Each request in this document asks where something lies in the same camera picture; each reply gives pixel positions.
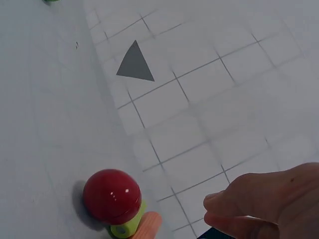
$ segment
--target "triangle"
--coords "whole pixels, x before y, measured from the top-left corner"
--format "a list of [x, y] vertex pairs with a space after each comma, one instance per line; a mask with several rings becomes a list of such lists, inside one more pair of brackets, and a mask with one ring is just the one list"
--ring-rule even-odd
[[155, 81], [136, 40], [125, 54], [116, 74], [118, 76]]

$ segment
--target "white tiled floor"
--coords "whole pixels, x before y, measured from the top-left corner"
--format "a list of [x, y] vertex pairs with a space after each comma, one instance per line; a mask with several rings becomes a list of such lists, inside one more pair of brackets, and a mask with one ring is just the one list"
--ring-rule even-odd
[[[319, 58], [300, 48], [303, 28], [287, 28], [304, 19], [284, 4], [145, 1], [97, 3], [87, 21], [164, 218], [176, 239], [194, 239], [209, 229], [206, 194], [248, 172], [318, 161]], [[155, 82], [115, 76], [134, 40]]]

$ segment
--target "shiny red sphere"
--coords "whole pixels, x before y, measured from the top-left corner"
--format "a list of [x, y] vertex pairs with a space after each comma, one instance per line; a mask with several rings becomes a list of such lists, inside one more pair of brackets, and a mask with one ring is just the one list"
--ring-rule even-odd
[[93, 174], [83, 190], [84, 205], [99, 221], [120, 225], [140, 209], [142, 196], [138, 184], [127, 173], [105, 169]]

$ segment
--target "green object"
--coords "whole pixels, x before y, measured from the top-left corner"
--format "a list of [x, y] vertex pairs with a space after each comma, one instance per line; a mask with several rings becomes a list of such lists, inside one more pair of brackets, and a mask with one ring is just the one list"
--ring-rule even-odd
[[110, 226], [110, 230], [112, 234], [115, 237], [120, 239], [126, 239], [126, 238], [129, 238], [130, 236], [133, 236], [138, 228], [141, 218], [145, 212], [145, 209], [146, 209], [146, 203], [144, 200], [142, 200], [140, 210], [135, 215], [135, 217], [133, 217], [127, 223], [124, 223], [122, 225]]

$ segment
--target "white surface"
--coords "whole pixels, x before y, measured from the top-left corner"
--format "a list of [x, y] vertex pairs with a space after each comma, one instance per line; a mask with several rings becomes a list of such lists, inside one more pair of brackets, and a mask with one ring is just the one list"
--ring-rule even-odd
[[86, 20], [93, 27], [97, 16], [81, 1], [0, 1], [0, 238], [109, 238], [73, 205], [77, 183], [104, 168], [131, 174], [159, 210], [90, 36], [105, 34]]
[[[134, 40], [154, 76], [155, 82], [121, 78], [136, 108], [117, 106], [156, 199], [180, 215], [177, 194], [191, 224], [175, 238], [194, 239], [208, 229], [200, 220], [205, 194], [239, 175], [318, 161], [317, 1], [85, 3], [89, 21], [96, 9], [102, 21], [110, 19], [105, 31], [120, 31], [108, 39], [114, 52], [101, 58], [108, 81], [119, 79], [116, 70]], [[92, 30], [95, 43], [103, 40]], [[115, 102], [127, 101], [126, 93], [113, 94]], [[175, 214], [166, 215], [174, 225]]]

